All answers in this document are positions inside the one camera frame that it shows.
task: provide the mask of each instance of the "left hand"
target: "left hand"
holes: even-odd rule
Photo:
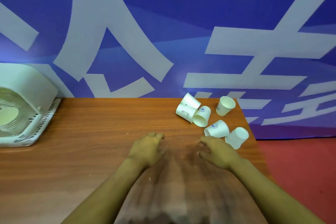
[[[139,162],[144,168],[154,166],[165,155],[164,150],[158,152],[161,139],[164,139],[162,133],[151,132],[148,135],[143,135],[134,142],[128,158]]]

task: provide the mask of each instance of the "red carpet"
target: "red carpet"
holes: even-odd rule
[[[278,185],[326,223],[336,223],[336,138],[258,143]]]

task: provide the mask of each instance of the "white paper cup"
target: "white paper cup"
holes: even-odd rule
[[[188,105],[179,104],[176,109],[176,114],[192,123],[196,111],[197,111],[196,108],[192,108],[191,106]]]
[[[18,108],[9,107],[0,110],[0,130],[18,135],[28,125],[29,120],[20,114]]]
[[[201,105],[201,103],[199,101],[197,101],[197,99],[195,99],[192,95],[190,95],[189,93],[187,93],[184,98],[182,99],[181,103],[182,105],[187,105],[187,106],[191,106],[193,108],[198,109]]]
[[[235,107],[236,102],[232,98],[224,96],[219,99],[216,112],[218,115],[224,116]]]
[[[243,142],[249,137],[249,132],[245,128],[238,127],[233,130],[227,137],[225,142],[230,144],[234,149],[239,149]]]
[[[194,115],[194,124],[199,127],[206,127],[210,117],[211,110],[208,106],[202,106]]]
[[[216,121],[214,124],[204,129],[204,134],[206,136],[225,137],[229,135],[229,133],[229,127],[222,120]]]

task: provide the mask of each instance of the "wooden table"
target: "wooden table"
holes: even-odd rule
[[[154,223],[266,223],[230,172],[197,157],[204,128],[175,114],[180,101],[64,99],[35,145],[0,149],[0,223],[60,223],[116,170],[133,141],[151,131],[166,135],[166,156],[133,186],[116,223],[142,223],[145,217]],[[271,178],[239,105],[221,117],[218,99],[200,102],[212,110],[209,124],[223,119],[230,131],[249,131],[238,152]]]

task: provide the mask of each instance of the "right hand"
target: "right hand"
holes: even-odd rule
[[[231,145],[218,137],[202,136],[199,143],[208,146],[210,153],[199,151],[197,155],[221,169],[231,170],[235,163],[243,160]]]

